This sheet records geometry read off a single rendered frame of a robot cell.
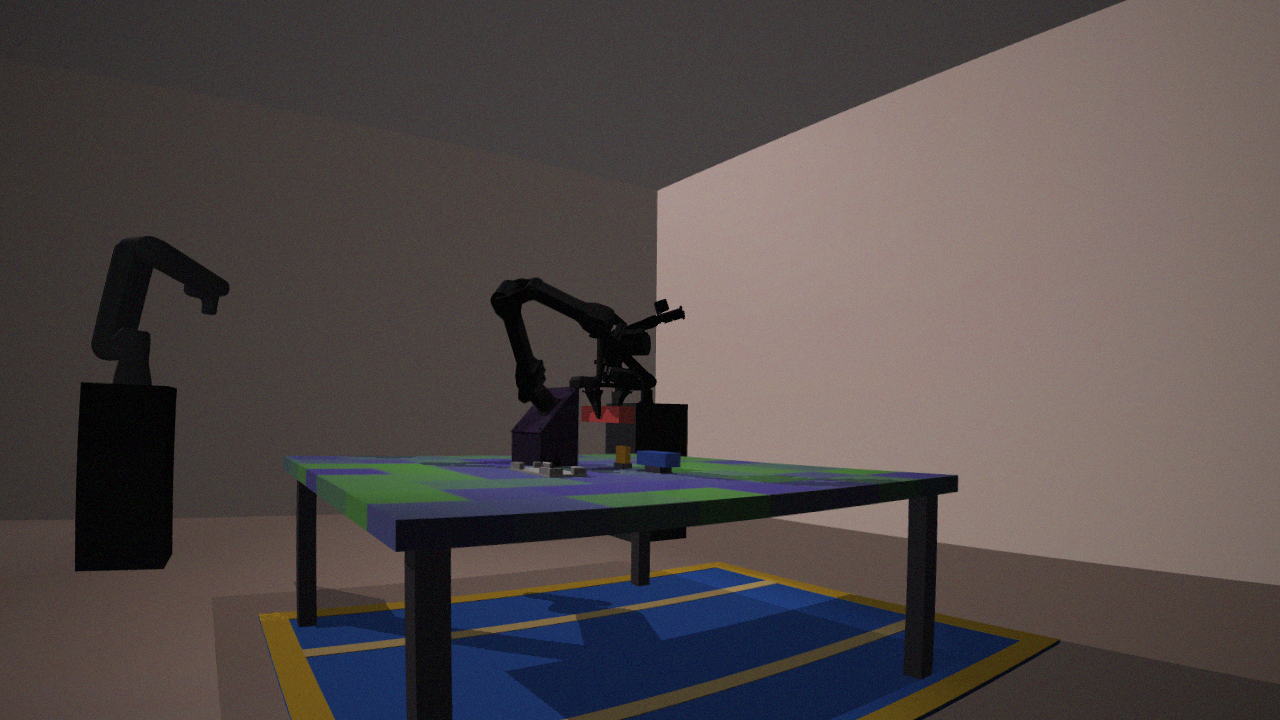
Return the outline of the blue bar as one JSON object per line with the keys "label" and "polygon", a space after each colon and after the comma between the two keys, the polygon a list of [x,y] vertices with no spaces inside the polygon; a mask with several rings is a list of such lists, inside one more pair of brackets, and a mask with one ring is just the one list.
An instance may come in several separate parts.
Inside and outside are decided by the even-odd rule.
{"label": "blue bar", "polygon": [[681,454],[637,451],[637,464],[658,468],[681,468]]}

